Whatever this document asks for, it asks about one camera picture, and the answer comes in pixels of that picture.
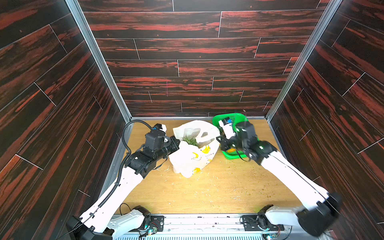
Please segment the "white plastic bag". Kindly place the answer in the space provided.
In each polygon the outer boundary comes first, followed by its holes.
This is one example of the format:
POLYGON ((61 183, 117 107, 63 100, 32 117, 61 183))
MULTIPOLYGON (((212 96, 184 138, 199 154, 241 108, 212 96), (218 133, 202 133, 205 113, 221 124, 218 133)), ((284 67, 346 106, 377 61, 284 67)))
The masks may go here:
POLYGON ((200 172, 215 157, 220 143, 216 137, 220 131, 214 125, 201 120, 194 120, 173 128, 174 136, 180 140, 179 150, 169 155, 173 171, 185 178, 200 172), (199 147, 188 145, 183 141, 185 136, 195 136, 199 147))

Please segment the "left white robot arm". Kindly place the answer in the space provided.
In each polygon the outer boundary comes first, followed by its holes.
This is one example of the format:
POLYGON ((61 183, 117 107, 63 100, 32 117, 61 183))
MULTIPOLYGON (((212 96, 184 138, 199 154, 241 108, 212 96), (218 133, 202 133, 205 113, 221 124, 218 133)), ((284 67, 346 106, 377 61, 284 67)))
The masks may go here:
POLYGON ((72 216, 66 223, 68 233, 64 238, 72 240, 115 240, 131 230, 146 233, 150 213, 138 206, 130 213, 112 219, 130 192, 166 159, 179 149, 180 141, 166 135, 166 126, 156 124, 146 134, 143 147, 125 156, 119 167, 116 181, 80 217, 72 216))

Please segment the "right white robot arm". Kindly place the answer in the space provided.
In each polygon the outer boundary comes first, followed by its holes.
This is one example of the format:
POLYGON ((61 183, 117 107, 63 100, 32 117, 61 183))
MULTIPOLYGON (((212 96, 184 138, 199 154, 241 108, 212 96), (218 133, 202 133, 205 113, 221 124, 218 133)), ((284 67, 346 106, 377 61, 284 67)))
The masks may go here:
POLYGON ((235 123, 229 117, 214 122, 220 135, 216 138, 222 151, 243 152, 249 160, 278 178, 302 203, 298 208, 267 205, 256 218, 258 227, 268 231, 274 226, 300 227, 313 237, 319 237, 338 219, 342 197, 330 194, 301 173, 267 141, 259 140, 249 121, 235 123))

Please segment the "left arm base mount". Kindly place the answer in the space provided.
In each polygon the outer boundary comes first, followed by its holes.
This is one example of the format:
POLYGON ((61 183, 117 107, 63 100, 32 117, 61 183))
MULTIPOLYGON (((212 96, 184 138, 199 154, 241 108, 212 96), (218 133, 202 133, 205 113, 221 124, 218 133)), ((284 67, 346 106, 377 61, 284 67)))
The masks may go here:
POLYGON ((136 206, 133 210, 138 210, 144 216, 142 225, 131 232, 138 232, 139 238, 148 237, 164 230, 164 216, 152 216, 152 214, 142 206, 136 206))

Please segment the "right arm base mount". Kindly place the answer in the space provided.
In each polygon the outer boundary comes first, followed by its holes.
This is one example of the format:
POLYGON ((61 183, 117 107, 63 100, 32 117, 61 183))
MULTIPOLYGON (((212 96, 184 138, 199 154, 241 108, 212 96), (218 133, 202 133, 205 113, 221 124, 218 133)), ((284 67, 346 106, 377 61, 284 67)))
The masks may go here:
POLYGON ((266 212, 273 205, 266 205, 256 215, 242 215, 240 223, 246 232, 262 232, 263 240, 277 240, 285 230, 283 225, 273 225, 266 217, 266 212))

